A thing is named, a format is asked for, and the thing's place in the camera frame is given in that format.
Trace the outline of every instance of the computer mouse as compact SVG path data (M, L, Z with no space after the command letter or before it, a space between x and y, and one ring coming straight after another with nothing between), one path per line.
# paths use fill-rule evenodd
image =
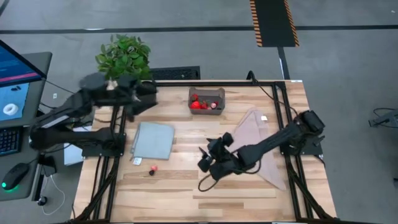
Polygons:
M25 177L28 171L29 171L29 164L22 162L18 163L10 171L8 171L6 176L3 178L1 182L1 187L4 190L13 189Z

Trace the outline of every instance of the gray basket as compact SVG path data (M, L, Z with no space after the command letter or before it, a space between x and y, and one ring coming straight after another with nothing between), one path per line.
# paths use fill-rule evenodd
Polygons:
M218 106L215 110L199 110L199 109L191 109L191 99L192 95L198 95L198 99L200 101L209 101L209 102L218 102ZM188 107L191 111L191 114L203 114L203 115L220 115L225 108L225 90L223 88L219 88L218 90L198 90L195 87L191 87L189 89L188 96Z

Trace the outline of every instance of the gray floor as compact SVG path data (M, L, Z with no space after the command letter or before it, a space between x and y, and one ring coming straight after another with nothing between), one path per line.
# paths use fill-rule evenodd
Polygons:
M290 0L296 26L398 24L398 2L389 0ZM0 30L89 29L251 25L242 0L13 0ZM202 79L240 79L253 70L261 79L281 79L275 48L258 48L247 32L139 33L152 48L151 67L199 65ZM94 56L109 34L0 35L20 53L53 52L49 80L72 91L94 72ZM396 223L398 177L396 130L370 128L377 107L397 107L398 30L298 31L299 48L285 49L292 79L304 81L310 106L326 124L326 171L336 211L344 220ZM52 94L58 93L56 100ZM46 85L42 101L60 105L68 93ZM57 155L62 160L62 153ZM0 202L1 223L54 223L70 217L81 166L55 175L67 194L51 216L29 198ZM49 184L45 195L62 196Z

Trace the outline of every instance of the green light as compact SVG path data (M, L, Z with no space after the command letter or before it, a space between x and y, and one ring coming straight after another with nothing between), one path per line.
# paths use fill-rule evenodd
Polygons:
M14 191L18 190L18 188L19 188L19 185L15 186L15 187L14 187L13 189L11 189L11 190L4 190L4 191L7 192L7 193L11 193L11 192L14 192Z

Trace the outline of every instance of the green leafy plant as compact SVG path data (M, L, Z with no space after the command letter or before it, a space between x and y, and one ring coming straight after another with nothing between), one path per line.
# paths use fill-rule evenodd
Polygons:
M117 79L122 74L129 74L138 80L152 78L148 66L150 48L139 37L116 34L111 36L111 43L101 45L101 54L95 56L98 70L105 73L107 79Z

